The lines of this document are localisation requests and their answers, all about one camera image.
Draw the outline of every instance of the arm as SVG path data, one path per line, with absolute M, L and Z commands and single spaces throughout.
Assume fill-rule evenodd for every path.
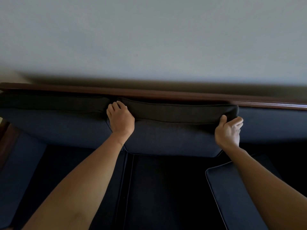
M 111 136 L 72 170 L 36 210 L 23 230 L 88 229 L 104 197 L 118 154 L 134 130 L 121 102 L 107 109 Z
M 217 144 L 237 167 L 243 183 L 269 229 L 307 229 L 307 198 L 277 178 L 239 147 L 243 119 L 226 123 L 223 115 L 215 131 Z

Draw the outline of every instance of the white wall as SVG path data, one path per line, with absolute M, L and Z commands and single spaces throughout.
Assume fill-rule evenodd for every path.
M 23 73 L 307 85 L 307 0 L 0 0 L 0 27 Z

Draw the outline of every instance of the back cushion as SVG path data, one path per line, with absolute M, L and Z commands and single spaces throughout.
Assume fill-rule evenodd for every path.
M 97 148 L 111 134 L 109 103 L 99 96 L 8 92 L 0 95 L 0 116 L 48 144 Z
M 150 155 L 215 157 L 214 140 L 220 117 L 238 115 L 235 105 L 154 104 L 120 99 L 135 117 L 135 130 L 125 143 L 128 152 Z

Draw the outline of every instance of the navy blue sofa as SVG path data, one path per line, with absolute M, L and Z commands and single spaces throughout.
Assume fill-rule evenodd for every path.
M 0 229 L 21 229 L 108 138 L 105 112 L 116 100 L 135 117 L 135 131 L 90 229 L 267 229 L 236 168 L 214 142 L 222 114 L 243 117 L 241 147 L 307 194 L 299 159 L 307 139 L 304 110 L 7 90 L 0 94 L 0 117 L 19 134 L 0 168 Z

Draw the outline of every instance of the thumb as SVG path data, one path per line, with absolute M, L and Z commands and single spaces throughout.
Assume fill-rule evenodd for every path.
M 224 126 L 224 124 L 227 122 L 227 116 L 226 115 L 222 115 L 221 119 L 220 119 L 220 124 L 219 126 Z

